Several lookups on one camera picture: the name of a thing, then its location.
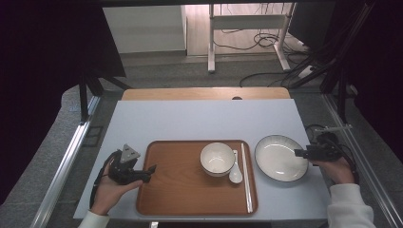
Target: spoon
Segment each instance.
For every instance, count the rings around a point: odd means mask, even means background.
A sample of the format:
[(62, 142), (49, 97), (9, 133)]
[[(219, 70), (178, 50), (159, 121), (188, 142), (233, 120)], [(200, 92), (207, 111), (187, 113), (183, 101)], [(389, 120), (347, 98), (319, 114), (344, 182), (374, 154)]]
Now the spoon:
[(229, 180), (233, 183), (240, 183), (242, 181), (242, 173), (240, 172), (240, 167), (238, 166), (238, 150), (234, 150), (235, 163), (231, 168), (229, 173)]

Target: white bowl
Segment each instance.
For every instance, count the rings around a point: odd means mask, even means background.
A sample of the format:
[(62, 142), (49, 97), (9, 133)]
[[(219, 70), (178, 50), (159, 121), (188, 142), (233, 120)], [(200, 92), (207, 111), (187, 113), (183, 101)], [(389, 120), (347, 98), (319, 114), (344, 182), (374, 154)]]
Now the white bowl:
[(278, 181), (296, 181), (308, 169), (308, 161), (296, 157), (294, 149), (302, 147), (285, 136), (273, 135), (263, 138), (255, 149), (256, 162), (267, 176)]
[(227, 144), (213, 142), (201, 151), (201, 166), (210, 176), (225, 176), (230, 172), (234, 163), (234, 151)]

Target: wooden tray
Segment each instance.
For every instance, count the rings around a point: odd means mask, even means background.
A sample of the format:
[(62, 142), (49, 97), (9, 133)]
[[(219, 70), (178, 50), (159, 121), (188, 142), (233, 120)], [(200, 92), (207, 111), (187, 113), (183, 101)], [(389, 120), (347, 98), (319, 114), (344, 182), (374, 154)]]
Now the wooden tray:
[(226, 143), (239, 151), (244, 143), (253, 212), (258, 209), (249, 146), (244, 141), (156, 141), (146, 152), (144, 169), (157, 164), (151, 182), (140, 187), (137, 210), (148, 216), (250, 215), (246, 208), (244, 178), (233, 183), (228, 175), (214, 178), (202, 170), (200, 153), (213, 142)]

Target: white sleeve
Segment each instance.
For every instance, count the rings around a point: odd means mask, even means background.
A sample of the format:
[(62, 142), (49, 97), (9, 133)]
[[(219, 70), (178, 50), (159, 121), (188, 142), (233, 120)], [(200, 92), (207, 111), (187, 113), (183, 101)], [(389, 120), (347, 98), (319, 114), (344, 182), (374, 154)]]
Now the white sleeve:
[(108, 216), (98, 216), (90, 211), (87, 211), (86, 216), (81, 222), (79, 228), (105, 228), (108, 222)]
[(359, 185), (336, 184), (330, 188), (332, 202), (328, 206), (329, 227), (375, 227), (373, 208), (361, 197)]

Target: hand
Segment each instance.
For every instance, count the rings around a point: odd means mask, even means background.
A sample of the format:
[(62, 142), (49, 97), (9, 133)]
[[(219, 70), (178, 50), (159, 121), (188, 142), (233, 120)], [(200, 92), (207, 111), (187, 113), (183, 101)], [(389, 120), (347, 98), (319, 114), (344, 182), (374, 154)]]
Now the hand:
[(102, 177), (97, 193), (95, 194), (94, 204), (90, 209), (92, 213), (99, 216), (106, 216), (109, 210), (118, 203), (124, 193), (143, 184), (142, 180), (136, 180), (128, 185), (119, 185), (107, 176), (109, 166), (110, 162), (105, 168), (104, 176)]
[(313, 164), (317, 164), (322, 167), (326, 174), (336, 184), (339, 183), (354, 183), (354, 176), (350, 165), (344, 158), (340, 158), (337, 161), (309, 161)]

